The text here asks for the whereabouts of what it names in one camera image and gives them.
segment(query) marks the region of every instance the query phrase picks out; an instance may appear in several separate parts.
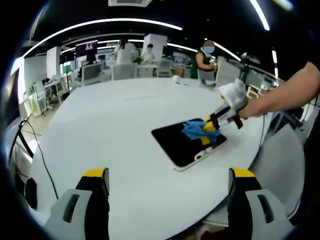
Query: ceiling light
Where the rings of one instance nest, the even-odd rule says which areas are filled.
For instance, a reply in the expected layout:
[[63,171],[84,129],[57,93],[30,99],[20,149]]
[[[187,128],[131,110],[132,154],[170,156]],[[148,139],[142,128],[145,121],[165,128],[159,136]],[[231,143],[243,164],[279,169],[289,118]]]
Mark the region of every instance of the ceiling light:
[[116,48],[116,46],[100,46],[100,47],[97,47],[96,49],[97,50],[101,50],[101,49],[114,49]]
[[189,48],[189,47],[186,47],[186,46],[181,46],[181,45],[177,45],[177,44],[172,44],[172,43],[167,43],[168,46],[171,46],[171,47],[176,47],[176,48],[180,48],[180,49],[185,49],[185,50],[189,50],[189,51],[192,51],[192,52],[198,52],[198,50],[195,50],[195,49],[192,49],[192,48]]
[[[185,49],[185,50],[189,50],[192,52],[197,53],[198,50],[186,47],[186,46],[181,46],[181,45],[177,45],[177,44],[172,44],[172,43],[167,43],[168,46],[171,47],[176,47],[176,48],[180,48],[180,49]],[[231,51],[229,51],[228,49],[226,49],[225,47],[221,46],[219,43],[214,42],[214,45],[216,45],[218,48],[220,48],[221,50],[225,51],[226,53],[230,54],[232,57],[234,57],[235,59],[237,59],[239,62],[241,62],[240,57],[238,57],[237,55],[235,55],[234,53],[232,53]]]
[[145,40],[139,40],[139,39],[129,39],[128,42],[136,42],[136,43],[144,43]]
[[267,31],[270,31],[270,27],[268,25],[267,19],[266,19],[264,13],[262,12],[261,7],[259,6],[257,0],[250,0],[250,3],[253,5],[256,13],[259,15],[259,18],[262,22],[264,29]]
[[278,68],[276,67],[274,68],[274,75],[276,79],[279,77]]
[[79,27],[82,27],[82,26],[86,26],[86,25],[108,23],[108,22],[139,22],[139,23],[148,23],[148,24],[161,25],[161,26],[164,26],[164,27],[177,29],[177,30],[180,30],[180,31],[182,30],[182,27],[175,26],[175,25],[172,25],[172,24],[168,24],[168,23],[164,23],[164,22],[160,22],[160,21],[147,20],[147,19],[139,19],[139,18],[107,18],[107,19],[100,19],[100,20],[94,20],[94,21],[87,21],[87,22],[83,22],[83,23],[80,23],[80,24],[77,24],[77,25],[73,25],[73,26],[67,27],[67,28],[62,29],[60,31],[57,31],[54,34],[51,34],[50,36],[47,36],[45,39],[39,41],[37,44],[35,44],[33,47],[31,47],[28,51],[26,51],[22,55],[22,57],[25,58],[35,48],[39,47],[44,42],[48,41],[49,39],[52,39],[53,37],[55,37],[55,36],[57,36],[59,34],[62,34],[62,33],[67,32],[69,30],[76,29],[76,28],[79,28]]
[[273,0],[273,1],[286,11],[291,11],[294,8],[294,5],[289,0]]
[[277,53],[276,51],[272,50],[272,57],[273,57],[273,62],[276,64],[278,63],[278,59],[277,59]]
[[217,46],[218,48],[220,48],[221,50],[225,51],[226,53],[230,54],[232,57],[237,59],[239,62],[241,62],[240,57],[238,57],[237,55],[235,55],[233,52],[229,51],[225,47],[221,46],[219,43],[214,42],[214,45]]
[[60,54],[64,54],[66,52],[69,52],[69,51],[72,51],[72,50],[75,50],[75,49],[76,49],[75,47],[72,47],[72,48],[69,48],[67,50],[61,51]]
[[77,47],[77,46],[80,46],[80,45],[90,44],[90,43],[97,43],[97,42],[98,42],[98,40],[86,41],[86,42],[79,43],[79,44],[77,44],[77,45],[75,45],[75,46]]
[[132,33],[132,32],[100,34],[100,35],[87,36],[87,37],[84,37],[84,38],[81,38],[81,39],[69,41],[67,43],[63,43],[62,46],[64,47],[66,45],[74,44],[74,43],[81,42],[81,41],[88,40],[88,39],[93,39],[93,38],[97,39],[97,38],[101,38],[101,37],[117,36],[117,35],[139,35],[139,36],[144,36],[145,34],[144,33]]
[[107,41],[98,41],[98,44],[107,44],[107,43],[117,43],[120,40],[107,40]]

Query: white chair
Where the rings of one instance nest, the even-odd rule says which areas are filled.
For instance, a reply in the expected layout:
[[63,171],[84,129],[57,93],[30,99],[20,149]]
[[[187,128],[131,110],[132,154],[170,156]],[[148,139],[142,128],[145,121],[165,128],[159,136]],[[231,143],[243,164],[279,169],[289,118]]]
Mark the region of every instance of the white chair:
[[191,74],[190,74],[190,68],[184,68],[184,75],[183,78],[185,79],[190,79],[191,78]]
[[158,68],[156,69],[156,77],[157,78],[171,78],[171,68],[172,68],[172,60],[162,59],[159,63]]
[[101,83],[103,80],[104,76],[101,62],[82,67],[81,87]]
[[211,81],[215,82],[215,72],[214,71],[204,71],[198,69],[198,79],[201,81]]
[[73,92],[76,88],[81,87],[81,83],[77,81],[78,72],[72,71],[71,72],[71,81],[69,83],[69,90]]
[[154,77],[154,68],[152,67],[140,67],[137,70],[138,78],[153,78]]
[[111,67],[111,80],[135,79],[137,77],[137,64],[117,64]]
[[219,61],[218,58],[218,69],[215,76],[216,88],[234,83],[235,79],[239,78],[239,75],[240,69],[238,67],[223,60]]
[[[262,145],[250,170],[263,189],[269,189],[284,205],[290,219],[297,212],[305,181],[303,146],[289,124]],[[228,226],[228,200],[223,200],[204,220]]]
[[47,111],[48,109],[53,110],[54,108],[52,106],[50,106],[50,97],[52,95],[52,89],[51,87],[49,87],[47,90],[45,89],[44,85],[42,84],[42,81],[37,81],[34,85],[33,85],[35,94],[36,94],[36,101],[38,102],[39,107],[41,107],[41,104],[39,103],[43,103],[41,107],[41,111],[40,114],[45,113],[45,111]]

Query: white wall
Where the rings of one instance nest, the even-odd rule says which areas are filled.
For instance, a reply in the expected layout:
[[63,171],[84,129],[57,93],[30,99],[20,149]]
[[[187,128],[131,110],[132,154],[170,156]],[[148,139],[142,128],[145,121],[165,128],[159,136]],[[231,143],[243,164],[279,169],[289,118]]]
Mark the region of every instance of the white wall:
[[55,46],[46,52],[46,75],[49,79],[53,76],[60,77],[61,47]]
[[162,54],[164,52],[164,46],[167,45],[168,37],[156,34],[149,34],[144,37],[143,49],[142,51],[147,50],[149,44],[153,44],[153,53],[155,60],[159,62],[162,59]]
[[47,77],[47,56],[34,56],[24,59],[24,78],[25,91],[30,94],[30,86],[34,82],[42,81]]

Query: screen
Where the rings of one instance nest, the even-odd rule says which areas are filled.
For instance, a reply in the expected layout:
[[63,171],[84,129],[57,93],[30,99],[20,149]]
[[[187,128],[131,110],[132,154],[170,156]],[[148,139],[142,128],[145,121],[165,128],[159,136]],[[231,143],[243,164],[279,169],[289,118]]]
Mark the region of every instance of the screen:
[[77,57],[85,55],[96,55],[97,54],[97,41],[87,42],[75,46],[75,54]]
[[169,56],[173,56],[174,55],[174,48],[171,47],[171,46],[164,46],[163,47],[163,54],[166,56],[166,57],[169,57]]
[[75,53],[73,51],[68,51],[60,55],[60,64],[71,62],[73,60],[75,60]]
[[5,86],[7,104],[5,108],[5,126],[7,127],[15,119],[20,117],[19,99],[18,99],[18,77],[19,69],[15,71],[9,78]]
[[98,58],[99,58],[100,60],[105,60],[105,59],[106,59],[106,55],[99,55]]

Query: cable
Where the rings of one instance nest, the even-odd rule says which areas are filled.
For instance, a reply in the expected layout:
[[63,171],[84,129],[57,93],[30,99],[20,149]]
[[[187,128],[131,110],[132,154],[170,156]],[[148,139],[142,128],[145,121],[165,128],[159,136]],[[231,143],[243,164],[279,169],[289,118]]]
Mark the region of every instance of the cable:
[[53,187],[53,190],[54,190],[55,197],[56,197],[56,199],[58,200],[59,197],[58,197],[58,193],[57,193],[57,190],[56,190],[56,186],[55,186],[54,181],[53,181],[53,179],[52,179],[52,177],[51,177],[51,175],[50,175],[50,173],[49,173],[49,170],[48,170],[48,168],[47,168],[47,165],[46,165],[46,162],[45,162],[45,158],[44,158],[44,153],[42,152],[42,149],[41,149],[41,147],[40,147],[40,145],[39,145],[39,142],[38,142],[38,139],[37,139],[37,136],[36,136],[34,127],[28,122],[28,120],[25,120],[25,122],[32,128],[32,131],[33,131],[33,134],[34,134],[34,138],[35,138],[36,144],[38,145],[38,148],[39,148],[39,150],[40,150],[40,152],[41,152],[41,157],[42,157],[43,165],[44,165],[45,170],[46,170],[46,172],[48,173],[48,176],[49,176],[50,181],[51,181],[51,183],[52,183],[52,187]]
[[22,129],[21,129],[21,132],[24,132],[24,133],[27,133],[27,134],[34,134],[33,132],[26,131],[26,130],[22,130]]
[[260,137],[259,149],[262,144],[262,138],[264,137],[264,133],[265,133],[265,115],[263,114],[262,133],[261,133],[261,137]]
[[315,103],[314,103],[313,110],[315,110],[315,108],[316,108],[316,106],[317,106],[318,97],[319,97],[319,95],[317,95],[316,98],[315,98]]

